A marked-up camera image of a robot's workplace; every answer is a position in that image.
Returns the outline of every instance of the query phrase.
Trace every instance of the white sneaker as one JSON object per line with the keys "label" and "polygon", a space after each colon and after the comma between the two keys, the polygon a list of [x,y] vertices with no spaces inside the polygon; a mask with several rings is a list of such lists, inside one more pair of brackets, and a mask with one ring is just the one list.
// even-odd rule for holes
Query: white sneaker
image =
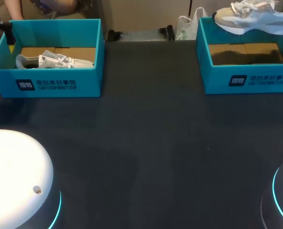
{"label": "white sneaker", "polygon": [[283,0],[243,0],[218,10],[212,17],[218,26],[233,34],[257,29],[283,35]]}
{"label": "white sneaker", "polygon": [[25,57],[19,54],[16,58],[18,69],[26,68],[93,68],[91,61],[74,59],[62,54],[55,54],[46,50],[42,55],[36,57]]}

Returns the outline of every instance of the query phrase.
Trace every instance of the teal light ring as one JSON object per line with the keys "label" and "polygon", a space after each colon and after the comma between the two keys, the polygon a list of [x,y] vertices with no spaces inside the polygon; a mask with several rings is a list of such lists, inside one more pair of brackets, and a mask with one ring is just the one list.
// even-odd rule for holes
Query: teal light ring
{"label": "teal light ring", "polygon": [[276,195],[275,195],[275,190],[274,190],[274,185],[275,185],[275,178],[276,178],[276,175],[277,175],[277,172],[278,172],[279,168],[277,169],[275,175],[274,175],[274,178],[273,178],[273,197],[274,197],[274,200],[275,200],[275,204],[280,212],[280,214],[283,216],[283,211],[281,210],[279,204],[277,203],[277,199],[276,199]]}
{"label": "teal light ring", "polygon": [[48,229],[52,229],[52,227],[54,226],[54,224],[55,224],[55,222],[56,222],[56,220],[58,218],[58,215],[60,213],[60,209],[61,209],[61,191],[60,191],[60,203],[59,203],[59,208],[58,208],[57,214],[55,216],[54,221],[51,223],[51,225],[50,225],[50,227]]}

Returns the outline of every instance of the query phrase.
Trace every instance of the cardboard box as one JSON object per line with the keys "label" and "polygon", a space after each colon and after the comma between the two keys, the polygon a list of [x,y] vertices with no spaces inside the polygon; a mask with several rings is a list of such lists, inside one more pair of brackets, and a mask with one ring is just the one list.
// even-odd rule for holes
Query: cardboard box
{"label": "cardboard box", "polygon": [[[99,19],[11,22],[14,52],[9,51],[5,35],[0,40],[0,93],[4,98],[100,96],[104,39]],[[46,49],[90,60],[94,68],[15,69],[18,54],[37,56]]]}
{"label": "cardboard box", "polygon": [[234,35],[200,18],[196,51],[207,94],[283,92],[283,36]]}

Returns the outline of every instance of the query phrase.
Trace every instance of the black table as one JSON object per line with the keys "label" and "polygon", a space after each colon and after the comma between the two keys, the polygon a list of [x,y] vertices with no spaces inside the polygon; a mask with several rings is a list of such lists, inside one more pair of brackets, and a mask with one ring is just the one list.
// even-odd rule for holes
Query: black table
{"label": "black table", "polygon": [[106,44],[101,98],[0,99],[37,139],[66,229],[257,229],[283,161],[283,94],[205,95],[194,42]]}

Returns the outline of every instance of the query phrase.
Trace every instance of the plastic bag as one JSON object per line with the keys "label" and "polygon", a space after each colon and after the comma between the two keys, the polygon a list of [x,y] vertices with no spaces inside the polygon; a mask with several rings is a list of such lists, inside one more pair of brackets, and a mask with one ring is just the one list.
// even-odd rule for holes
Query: plastic bag
{"label": "plastic bag", "polygon": [[203,7],[195,10],[193,19],[185,16],[178,18],[178,27],[176,29],[176,40],[195,40],[197,37],[199,18],[197,16],[198,10],[202,10],[200,17],[207,17],[207,13]]}

